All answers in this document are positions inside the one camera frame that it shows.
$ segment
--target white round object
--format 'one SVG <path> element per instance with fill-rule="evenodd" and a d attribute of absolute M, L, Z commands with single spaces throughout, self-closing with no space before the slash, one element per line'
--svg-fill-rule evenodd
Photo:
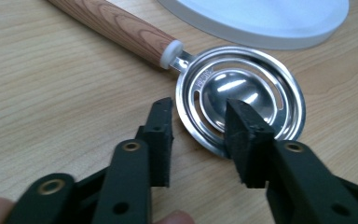
<path fill-rule="evenodd" d="M 262 49 L 304 49 L 324 42 L 348 15 L 349 0 L 158 0 L 211 35 Z"/>
<path fill-rule="evenodd" d="M 183 44 L 179 40 L 173 40 L 164 52 L 162 52 L 161 58 L 159 59 L 159 65 L 162 68 L 168 69 L 170 63 L 183 51 Z"/>

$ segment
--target wood-grain handle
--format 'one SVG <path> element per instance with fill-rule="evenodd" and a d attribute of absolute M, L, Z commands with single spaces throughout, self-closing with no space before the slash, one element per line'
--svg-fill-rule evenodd
<path fill-rule="evenodd" d="M 89 28 L 163 68 L 183 45 L 153 25 L 105 0 L 49 0 Z"/>

